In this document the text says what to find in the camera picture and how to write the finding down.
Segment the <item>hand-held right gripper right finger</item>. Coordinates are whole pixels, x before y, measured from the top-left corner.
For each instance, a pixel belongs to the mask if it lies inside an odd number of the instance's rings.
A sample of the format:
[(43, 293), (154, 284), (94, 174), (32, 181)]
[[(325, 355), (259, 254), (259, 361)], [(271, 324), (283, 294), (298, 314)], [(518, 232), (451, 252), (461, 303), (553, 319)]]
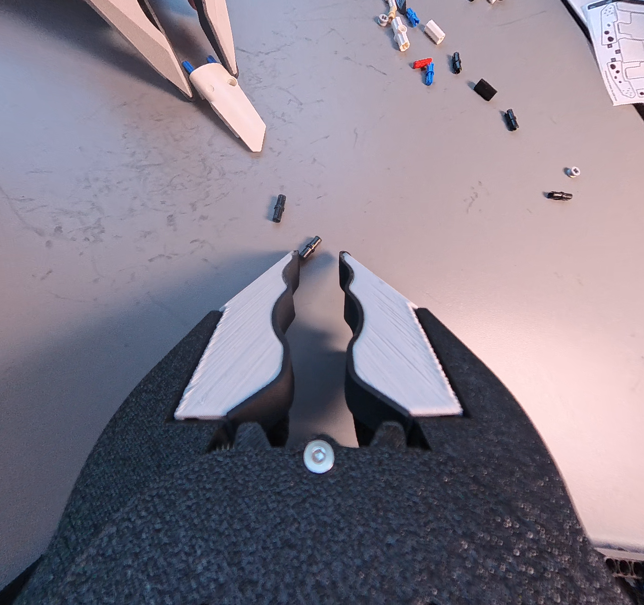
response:
[(347, 349), (344, 394), (360, 446), (393, 423), (407, 446), (428, 448), (420, 419), (463, 408), (417, 316), (418, 307), (348, 252), (339, 255)]

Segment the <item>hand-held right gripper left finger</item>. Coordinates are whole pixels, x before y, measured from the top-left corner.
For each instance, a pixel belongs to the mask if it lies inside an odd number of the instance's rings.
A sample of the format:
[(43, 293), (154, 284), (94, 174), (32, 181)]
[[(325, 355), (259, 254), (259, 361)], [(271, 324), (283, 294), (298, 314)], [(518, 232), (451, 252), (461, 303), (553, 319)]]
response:
[(220, 308), (175, 420), (222, 422), (230, 440), (241, 424), (256, 422), (272, 446), (286, 444), (294, 373), (285, 333), (299, 280), (300, 257), (287, 253)]

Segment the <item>white lego panel piece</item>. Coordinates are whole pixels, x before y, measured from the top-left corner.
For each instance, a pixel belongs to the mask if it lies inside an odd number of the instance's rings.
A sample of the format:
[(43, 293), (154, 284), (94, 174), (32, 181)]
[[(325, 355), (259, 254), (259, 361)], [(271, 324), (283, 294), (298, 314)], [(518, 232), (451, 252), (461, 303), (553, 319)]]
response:
[(266, 125), (242, 88), (222, 64), (208, 62), (195, 68), (189, 79), (198, 93), (252, 152), (260, 152)]

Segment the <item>scattered small lego pieces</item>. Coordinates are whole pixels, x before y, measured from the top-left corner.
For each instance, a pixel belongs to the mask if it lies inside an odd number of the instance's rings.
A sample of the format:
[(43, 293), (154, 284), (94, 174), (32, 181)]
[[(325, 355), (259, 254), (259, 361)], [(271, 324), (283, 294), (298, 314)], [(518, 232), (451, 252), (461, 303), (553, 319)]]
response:
[[(409, 25), (412, 28), (415, 28), (420, 25), (420, 18), (417, 13), (407, 6), (407, 0), (384, 0), (388, 4), (388, 11), (382, 13), (378, 17), (378, 24), (381, 28), (390, 27), (393, 33), (393, 39), (398, 46), (400, 52), (405, 52), (410, 47), (410, 42), (408, 40), (408, 26), (406, 26), (401, 18), (403, 15)], [(486, 0), (490, 4), (494, 4), (498, 0)], [(436, 24), (434, 20), (429, 20), (424, 24), (423, 32), (427, 35), (430, 40), (436, 45), (439, 46), (445, 39), (445, 32), (440, 26)], [(427, 86), (433, 84), (435, 76), (435, 66), (430, 58), (423, 58), (413, 62), (412, 67), (414, 70), (424, 69), (424, 83)], [(454, 74), (460, 74), (463, 69), (463, 62), (461, 60), (461, 55), (458, 51), (452, 54), (450, 60), (450, 67)], [(480, 79), (475, 86), (473, 87), (475, 93), (479, 94), (481, 98), (489, 102), (497, 93), (497, 90), (485, 79)], [(512, 109), (508, 109), (503, 112), (503, 118), (507, 129), (510, 131), (516, 131), (519, 128), (517, 117)], [(579, 174), (577, 168), (569, 168), (567, 171), (569, 176), (576, 176)], [(549, 191), (546, 193), (546, 198), (557, 200), (557, 201), (569, 201), (573, 198), (572, 193), (564, 191)]]

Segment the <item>sticker sheet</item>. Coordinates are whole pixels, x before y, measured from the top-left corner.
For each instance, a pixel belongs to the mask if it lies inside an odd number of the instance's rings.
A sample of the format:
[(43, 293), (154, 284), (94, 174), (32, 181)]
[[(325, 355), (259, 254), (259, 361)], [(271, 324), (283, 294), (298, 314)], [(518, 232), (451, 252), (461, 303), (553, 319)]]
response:
[(602, 0), (583, 12), (613, 104), (642, 103), (643, 1)]

